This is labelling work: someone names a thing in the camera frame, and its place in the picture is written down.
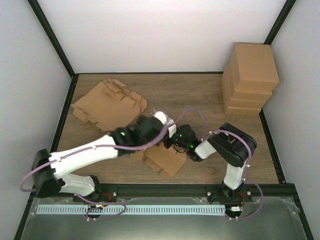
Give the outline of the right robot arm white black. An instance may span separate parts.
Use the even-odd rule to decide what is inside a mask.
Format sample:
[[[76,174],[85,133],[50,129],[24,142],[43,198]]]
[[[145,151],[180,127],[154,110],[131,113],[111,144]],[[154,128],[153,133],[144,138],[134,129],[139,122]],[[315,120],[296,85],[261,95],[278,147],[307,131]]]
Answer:
[[[227,162],[221,191],[223,198],[229,202],[240,196],[245,169],[249,167],[248,163],[258,146],[253,137],[227,122],[203,140],[196,137],[190,125],[181,125],[166,134],[163,144],[167,149],[183,149],[183,153],[194,162],[201,162],[218,153]]]

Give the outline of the brown cardboard box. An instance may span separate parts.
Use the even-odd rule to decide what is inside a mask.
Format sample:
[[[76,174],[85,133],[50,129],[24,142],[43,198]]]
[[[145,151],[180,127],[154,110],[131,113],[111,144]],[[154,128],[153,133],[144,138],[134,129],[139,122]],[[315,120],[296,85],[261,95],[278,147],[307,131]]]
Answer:
[[[167,149],[163,144],[149,147],[144,151],[136,151],[131,153],[129,157],[143,161],[153,171],[159,172],[165,178],[174,177],[187,160],[185,152],[180,153],[172,146]]]

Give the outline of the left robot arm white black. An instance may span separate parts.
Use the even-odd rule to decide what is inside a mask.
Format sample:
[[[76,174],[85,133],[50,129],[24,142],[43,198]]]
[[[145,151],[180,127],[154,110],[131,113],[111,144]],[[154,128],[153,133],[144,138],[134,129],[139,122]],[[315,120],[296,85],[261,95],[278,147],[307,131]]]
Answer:
[[[98,179],[73,174],[75,170],[102,160],[115,159],[152,147],[162,141],[168,129],[168,117],[160,111],[141,116],[137,123],[119,127],[99,139],[73,149],[48,152],[39,150],[32,163],[35,194],[47,198],[57,193],[72,193],[97,202],[102,196]]]

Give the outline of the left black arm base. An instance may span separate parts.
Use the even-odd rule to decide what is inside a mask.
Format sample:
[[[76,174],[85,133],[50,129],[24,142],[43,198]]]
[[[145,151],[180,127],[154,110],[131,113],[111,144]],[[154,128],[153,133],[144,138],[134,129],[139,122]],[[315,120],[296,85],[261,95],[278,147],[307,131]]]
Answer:
[[[76,189],[80,193],[89,193],[82,195],[85,199],[92,202],[113,202],[115,203],[118,195],[118,187],[109,183],[100,183],[95,175],[80,176],[72,174],[75,178]]]

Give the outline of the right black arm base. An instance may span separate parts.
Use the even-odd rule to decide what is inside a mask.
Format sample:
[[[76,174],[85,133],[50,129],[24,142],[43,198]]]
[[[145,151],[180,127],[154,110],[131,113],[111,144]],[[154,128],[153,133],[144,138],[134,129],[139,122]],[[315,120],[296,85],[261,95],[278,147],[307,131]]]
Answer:
[[[211,184],[205,189],[207,201],[211,204],[219,202],[221,204],[251,202],[252,197],[247,194],[249,188],[243,182],[238,188],[232,190],[223,181],[220,184]]]

